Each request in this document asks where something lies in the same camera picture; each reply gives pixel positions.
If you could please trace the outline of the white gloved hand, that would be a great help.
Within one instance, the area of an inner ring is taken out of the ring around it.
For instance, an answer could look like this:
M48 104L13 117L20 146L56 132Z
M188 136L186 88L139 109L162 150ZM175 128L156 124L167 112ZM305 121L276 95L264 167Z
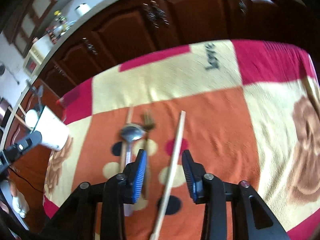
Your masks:
M30 208L25 197L20 192L12 198L12 208L21 218L25 218Z

